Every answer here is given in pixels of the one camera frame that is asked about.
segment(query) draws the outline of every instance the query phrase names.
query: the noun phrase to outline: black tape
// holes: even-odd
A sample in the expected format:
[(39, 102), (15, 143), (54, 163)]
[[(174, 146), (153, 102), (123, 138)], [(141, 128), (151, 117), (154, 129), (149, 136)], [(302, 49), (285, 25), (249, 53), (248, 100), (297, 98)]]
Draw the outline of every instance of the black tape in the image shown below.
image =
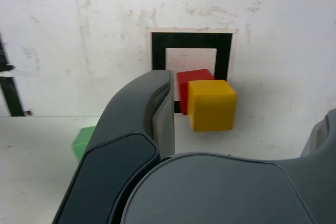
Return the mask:
[[(13, 69), (14, 66), (8, 64), (5, 48), (0, 37), (0, 72), (11, 71)], [(12, 77), (0, 77), (0, 86), (11, 116), (25, 116), (16, 90), (14, 79)]]

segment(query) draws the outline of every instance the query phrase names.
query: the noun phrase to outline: black square marker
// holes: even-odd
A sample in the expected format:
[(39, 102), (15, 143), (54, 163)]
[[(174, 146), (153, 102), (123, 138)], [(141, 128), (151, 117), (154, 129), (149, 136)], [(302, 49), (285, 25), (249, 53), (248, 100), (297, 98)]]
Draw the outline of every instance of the black square marker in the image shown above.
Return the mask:
[[(166, 48), (215, 48), (216, 80), (226, 80), (229, 66), (232, 34), (227, 33), (160, 33), (151, 32), (152, 70), (166, 69)], [(174, 103), (175, 113), (180, 113), (180, 103)]]

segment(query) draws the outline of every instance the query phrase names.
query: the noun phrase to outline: toy block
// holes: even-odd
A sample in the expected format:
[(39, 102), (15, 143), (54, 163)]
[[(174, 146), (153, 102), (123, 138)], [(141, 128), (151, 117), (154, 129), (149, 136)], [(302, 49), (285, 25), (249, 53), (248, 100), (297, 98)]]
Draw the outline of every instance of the toy block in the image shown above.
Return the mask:
[(196, 80), (214, 80), (207, 69), (179, 72), (176, 74), (178, 90), (180, 93), (180, 106), (184, 115), (188, 113), (188, 82)]
[(193, 131), (231, 130), (236, 101), (236, 91), (224, 80), (190, 81), (188, 115)]
[(78, 161), (81, 160), (95, 128), (95, 126), (92, 126), (80, 129), (76, 139), (72, 143), (72, 150)]

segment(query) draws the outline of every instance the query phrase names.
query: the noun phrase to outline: green cube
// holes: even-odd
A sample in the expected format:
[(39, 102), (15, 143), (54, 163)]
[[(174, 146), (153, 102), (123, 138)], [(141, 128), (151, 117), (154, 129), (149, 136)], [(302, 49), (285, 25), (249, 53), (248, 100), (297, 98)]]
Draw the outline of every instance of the green cube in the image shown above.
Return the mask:
[(78, 161), (81, 160), (90, 138), (95, 130), (95, 126), (80, 129), (75, 141), (72, 143), (72, 150)]

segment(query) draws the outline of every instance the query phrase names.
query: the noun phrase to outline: scuff mark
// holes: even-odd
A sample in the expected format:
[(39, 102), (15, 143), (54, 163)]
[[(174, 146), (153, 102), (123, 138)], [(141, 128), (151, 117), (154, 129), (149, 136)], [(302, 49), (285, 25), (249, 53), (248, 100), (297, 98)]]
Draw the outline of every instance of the scuff mark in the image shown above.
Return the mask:
[(246, 38), (247, 38), (247, 42), (251, 43), (251, 24), (250, 23), (246, 24)]
[(145, 18), (147, 16), (147, 10), (143, 9), (140, 11), (140, 15), (139, 15), (139, 19), (138, 19), (138, 26), (142, 27), (142, 26), (146, 26), (145, 23)]
[(6, 147), (2, 148), (3, 150), (6, 150), (6, 149), (9, 149), (11, 148), (12, 146), (11, 145), (7, 145)]
[(221, 25), (223, 28), (228, 28), (228, 27), (232, 27), (232, 25), (234, 24), (234, 20), (230, 20), (228, 22), (221, 22), (221, 21), (218, 21), (217, 24)]
[(30, 17), (35, 23), (40, 23), (40, 21), (35, 17), (35, 16), (31, 16)]
[(40, 59), (36, 50), (32, 47), (22, 47), (22, 51), (27, 59), (32, 59), (35, 62), (36, 72), (40, 71)]
[(206, 26), (205, 28), (197, 30), (197, 31), (205, 31), (205, 30), (208, 30), (208, 29), (209, 29), (209, 27)]
[(153, 21), (154, 27), (157, 27), (158, 25), (157, 25), (157, 22), (156, 22), (156, 8), (155, 7), (152, 10), (151, 19)]
[(86, 49), (86, 47), (87, 47), (86, 46), (86, 31), (84, 30), (83, 25), (82, 25), (82, 17), (81, 17), (81, 14), (80, 14), (79, 0), (75, 0), (75, 5), (76, 5), (78, 25), (79, 25), (81, 47), (82, 47), (84, 61), (85, 61), (85, 68), (86, 68), (87, 73), (91, 73), (91, 71), (90, 71), (90, 60), (89, 60), (87, 49)]
[(196, 8), (194, 8), (194, 7), (190, 7), (190, 6), (188, 6), (187, 4), (185, 4), (184, 5), (184, 10), (187, 12), (187, 13), (189, 13), (190, 15), (194, 15), (195, 14), (195, 12), (196, 12)]
[(192, 16), (198, 14), (199, 16), (209, 17), (209, 16), (215, 16), (215, 14), (226, 14), (228, 16), (238, 17), (238, 15), (230, 13), (221, 8), (220, 6), (210, 6), (210, 8), (196, 9), (195, 7), (185, 4), (184, 9), (187, 13), (189, 13)]
[(222, 9), (220, 6), (211, 6), (207, 10), (201, 10), (201, 11), (198, 12), (198, 14), (200, 16), (204, 16), (204, 17), (212, 16), (212, 15), (214, 15), (214, 13), (223, 13), (223, 14), (227, 14), (229, 16), (238, 17), (238, 15), (233, 14), (233, 13), (229, 13), (228, 11)]
[(85, 10), (89, 10), (90, 6), (91, 6), (91, 0), (86, 0), (84, 5)]
[(245, 9), (246, 12), (250, 12), (250, 13), (254, 13), (259, 11), (260, 8), (258, 6), (250, 6), (248, 8)]

